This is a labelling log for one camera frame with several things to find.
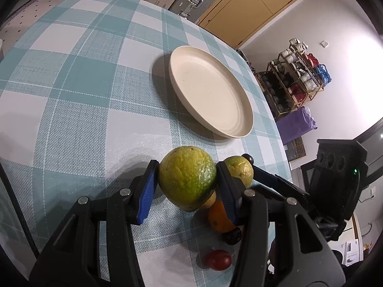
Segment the table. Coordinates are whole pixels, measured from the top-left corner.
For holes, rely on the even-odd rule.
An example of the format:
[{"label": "table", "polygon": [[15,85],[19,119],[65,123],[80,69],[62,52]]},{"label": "table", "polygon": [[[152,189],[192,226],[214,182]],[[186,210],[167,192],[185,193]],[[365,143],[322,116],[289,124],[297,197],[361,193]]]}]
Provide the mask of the table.
[{"label": "table", "polygon": [[[253,107],[249,136],[219,137],[179,102],[168,64],[181,45],[211,53],[237,77]],[[161,161],[181,145],[201,147],[215,161],[248,152],[257,166],[291,178],[271,111],[246,62],[203,28],[142,0],[60,3],[0,63],[0,95],[0,161],[40,250],[77,198],[128,187],[150,159]],[[0,233],[26,244],[0,189]],[[201,260],[208,249],[221,248],[234,264],[237,247],[220,241],[202,212],[181,211],[160,189],[133,234],[146,286],[229,284],[233,266],[216,272]],[[107,278],[106,258],[101,237]]]}]

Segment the cable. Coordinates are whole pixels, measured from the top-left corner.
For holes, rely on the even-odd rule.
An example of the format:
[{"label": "cable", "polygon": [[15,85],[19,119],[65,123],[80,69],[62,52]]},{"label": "cable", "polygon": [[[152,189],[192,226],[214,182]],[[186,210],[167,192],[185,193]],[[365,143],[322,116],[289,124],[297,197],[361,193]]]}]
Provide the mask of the cable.
[{"label": "cable", "polygon": [[22,225],[22,229],[24,231],[24,234],[25,234],[25,237],[26,237],[26,239],[28,241],[28,244],[31,247],[32,252],[33,252],[34,256],[37,259],[38,256],[40,255],[39,249],[37,248],[37,246],[36,246],[36,244],[35,244],[35,242],[33,240],[31,231],[28,228],[28,225],[27,225],[27,223],[25,221],[22,209],[20,208],[20,204],[17,201],[15,192],[12,189],[11,183],[9,182],[9,179],[6,176],[4,168],[1,165],[1,163],[0,163],[0,179],[1,179],[1,181],[3,182],[3,184],[5,186],[5,189],[6,189],[7,193],[8,193],[9,198],[11,199],[13,208],[15,209],[17,218],[19,219],[20,224]]},{"label": "cable", "polygon": [[371,199],[373,199],[374,196],[375,196],[375,195],[373,195],[373,196],[371,196],[371,197],[369,197],[368,199],[365,199],[365,200],[360,200],[360,199],[359,199],[359,201],[360,201],[361,203],[363,203],[363,202],[365,202],[365,201],[367,201],[367,200],[371,200]]},{"label": "cable", "polygon": [[371,222],[369,222],[369,223],[368,223],[368,225],[370,226],[370,229],[368,230],[368,232],[367,232],[367,233],[365,233],[365,234],[362,234],[362,237],[365,237],[367,234],[369,234],[369,233],[371,232],[371,230],[372,230],[372,223],[371,223]]}]

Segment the red cherry tomato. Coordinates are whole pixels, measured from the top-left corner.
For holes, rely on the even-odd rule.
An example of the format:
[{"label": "red cherry tomato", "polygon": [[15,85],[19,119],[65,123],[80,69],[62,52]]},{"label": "red cherry tomato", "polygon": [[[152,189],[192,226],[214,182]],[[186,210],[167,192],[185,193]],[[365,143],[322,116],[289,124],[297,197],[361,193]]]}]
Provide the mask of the red cherry tomato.
[{"label": "red cherry tomato", "polygon": [[231,265],[231,255],[226,250],[213,250],[206,255],[205,264],[216,271],[226,270]]}]

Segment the small yellow fruit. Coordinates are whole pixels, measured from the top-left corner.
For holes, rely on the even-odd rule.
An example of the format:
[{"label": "small yellow fruit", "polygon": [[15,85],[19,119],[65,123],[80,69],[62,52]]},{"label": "small yellow fruit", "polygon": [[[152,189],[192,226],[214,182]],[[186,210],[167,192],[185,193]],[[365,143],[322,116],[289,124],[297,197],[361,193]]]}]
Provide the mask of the small yellow fruit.
[{"label": "small yellow fruit", "polygon": [[207,209],[211,207],[214,204],[216,198],[217,198],[217,194],[214,191],[211,197],[209,197],[209,199],[200,206],[200,209]]},{"label": "small yellow fruit", "polygon": [[242,180],[246,188],[253,182],[254,170],[250,162],[242,156],[231,156],[224,160],[232,177]]}]

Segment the floor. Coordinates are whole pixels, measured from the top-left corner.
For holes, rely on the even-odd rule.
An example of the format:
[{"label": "floor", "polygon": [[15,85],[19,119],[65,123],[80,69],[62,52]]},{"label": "floor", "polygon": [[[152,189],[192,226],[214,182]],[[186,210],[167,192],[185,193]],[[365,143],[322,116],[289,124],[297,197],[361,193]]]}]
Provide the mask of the floor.
[{"label": "floor", "polygon": [[6,23],[0,30],[0,39],[3,40],[2,49],[4,56],[37,20],[62,1],[63,0],[36,0]]}]

